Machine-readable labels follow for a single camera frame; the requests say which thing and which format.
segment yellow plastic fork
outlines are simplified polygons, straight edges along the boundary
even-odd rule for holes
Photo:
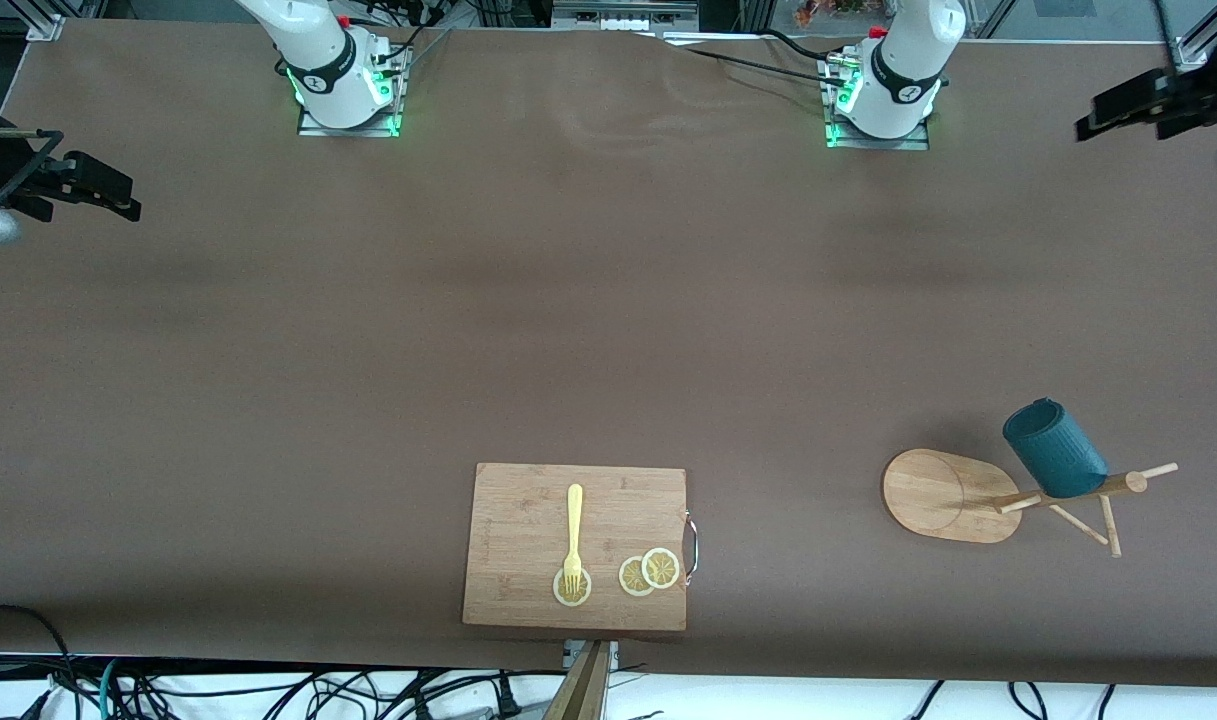
[[[581,556],[577,555],[577,541],[581,539],[581,494],[579,484],[568,486],[568,555],[563,557],[563,597],[577,597],[581,594]]]

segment wooden rod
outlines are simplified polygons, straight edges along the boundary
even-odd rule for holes
[[[1118,551],[1118,530],[1115,529],[1115,511],[1110,507],[1110,496],[1101,496],[1101,514],[1106,516],[1106,536],[1110,538],[1110,556],[1123,556]]]
[[[1168,473],[1176,473],[1176,462],[1160,465],[1157,468],[1143,469],[1142,473],[1146,476],[1146,479],[1157,478]]]
[[[1071,525],[1073,525],[1076,528],[1079,528],[1081,530],[1083,530],[1083,533],[1086,534],[1086,536],[1094,539],[1094,541],[1098,541],[1100,544],[1109,544],[1110,542],[1110,541],[1107,541],[1106,538],[1101,538],[1101,533],[1098,533],[1097,530],[1089,528],[1079,518],[1075,518],[1073,514],[1070,514],[1065,510],[1061,510],[1060,505],[1050,505],[1050,506],[1048,506],[1048,510],[1051,510],[1053,512],[1056,512],[1056,514],[1060,514],[1062,518],[1066,519],[1066,523],[1070,523]]]
[[[1133,471],[1133,473],[1111,476],[1106,478],[1106,482],[1104,482],[1100,488],[1094,489],[1093,493],[1076,497],[1048,497],[1047,495],[1043,495],[1043,493],[1016,493],[1016,495],[996,497],[996,510],[1000,511],[1002,514],[1006,514],[1006,512],[1022,510],[1023,507],[1065,505],[1067,502],[1076,502],[1079,500],[1087,500],[1088,497],[1103,495],[1134,495],[1134,493],[1145,493],[1146,488],[1146,476]]]

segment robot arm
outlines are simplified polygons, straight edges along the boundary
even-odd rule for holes
[[[904,137],[932,113],[968,24],[959,0],[902,0],[888,35],[860,41],[860,85],[839,109],[873,137]]]
[[[236,0],[270,33],[302,108],[330,128],[353,128],[392,105],[389,40],[343,28],[326,0]]]

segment table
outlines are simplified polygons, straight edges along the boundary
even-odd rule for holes
[[[1071,142],[1159,58],[964,44],[933,148],[873,154],[806,81],[454,32],[403,137],[333,141],[260,28],[71,22],[5,114],[145,214],[0,247],[0,602],[79,652],[554,666],[559,632],[460,623],[476,462],[658,466],[703,558],[628,664],[1217,684],[1217,129]],[[1032,486],[1000,427],[1043,395],[1180,462],[1116,504],[1122,559],[1053,514],[897,527],[907,448]]]

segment dried lemon slice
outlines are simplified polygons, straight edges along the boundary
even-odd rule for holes
[[[617,583],[621,583],[623,591],[635,597],[644,597],[645,594],[654,591],[654,585],[647,584],[647,580],[644,579],[643,555],[627,557],[626,562],[622,562],[621,570],[617,570]]]
[[[654,547],[644,553],[640,564],[645,583],[663,591],[680,579],[680,559],[664,547]]]
[[[574,596],[567,596],[567,594],[563,594],[563,568],[559,568],[559,573],[554,574],[554,584],[550,589],[554,592],[554,600],[568,607],[579,606],[590,597],[590,573],[587,573],[585,568],[582,568],[579,592]]]

